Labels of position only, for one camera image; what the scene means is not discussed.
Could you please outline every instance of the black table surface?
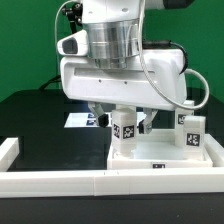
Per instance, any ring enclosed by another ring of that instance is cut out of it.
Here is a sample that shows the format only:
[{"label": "black table surface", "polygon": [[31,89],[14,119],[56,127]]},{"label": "black table surface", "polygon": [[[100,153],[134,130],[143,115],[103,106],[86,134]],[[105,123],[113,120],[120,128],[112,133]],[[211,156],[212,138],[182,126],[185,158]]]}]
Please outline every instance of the black table surface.
[{"label": "black table surface", "polygon": [[[196,103],[203,91],[193,89]],[[113,105],[103,105],[110,111]],[[64,128],[69,113],[89,112],[61,90],[16,92],[0,103],[0,141],[19,137],[20,155],[9,169],[106,169],[110,128]],[[224,145],[224,105],[214,97],[196,115]],[[174,113],[160,111],[154,128],[172,128]],[[0,223],[224,223],[224,193],[0,199]]]}]

